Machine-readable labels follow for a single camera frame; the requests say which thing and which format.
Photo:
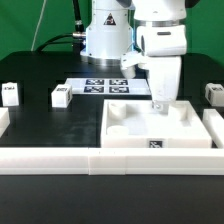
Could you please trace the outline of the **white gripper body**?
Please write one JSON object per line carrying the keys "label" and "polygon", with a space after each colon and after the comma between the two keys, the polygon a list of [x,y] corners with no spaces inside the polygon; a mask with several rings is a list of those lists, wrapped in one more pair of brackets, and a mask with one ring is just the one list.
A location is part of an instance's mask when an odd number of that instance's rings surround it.
{"label": "white gripper body", "polygon": [[120,68],[126,79],[135,77],[134,66],[148,72],[148,83],[154,103],[176,100],[182,60],[186,53],[185,26],[153,27],[151,23],[136,30],[139,52],[131,51],[121,56]]}

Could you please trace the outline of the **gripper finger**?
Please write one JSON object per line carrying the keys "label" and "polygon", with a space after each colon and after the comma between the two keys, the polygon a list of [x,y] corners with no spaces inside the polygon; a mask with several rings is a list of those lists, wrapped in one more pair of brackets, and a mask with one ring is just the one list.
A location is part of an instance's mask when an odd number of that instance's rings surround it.
{"label": "gripper finger", "polygon": [[159,101],[152,101],[152,108],[156,111],[160,111],[162,109],[161,103]]}
{"label": "gripper finger", "polygon": [[169,103],[168,102],[162,102],[162,110],[161,112],[163,114],[167,114],[168,113],[168,109],[169,109]]}

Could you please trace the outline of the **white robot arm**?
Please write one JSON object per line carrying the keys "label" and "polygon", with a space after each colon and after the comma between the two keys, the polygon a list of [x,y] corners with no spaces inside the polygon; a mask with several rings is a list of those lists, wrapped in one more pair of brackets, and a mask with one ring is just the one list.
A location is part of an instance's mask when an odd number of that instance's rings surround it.
{"label": "white robot arm", "polygon": [[152,108],[166,113],[177,98],[181,56],[187,52],[188,8],[200,0],[92,0],[81,57],[99,65],[118,65],[127,79],[147,72]]}

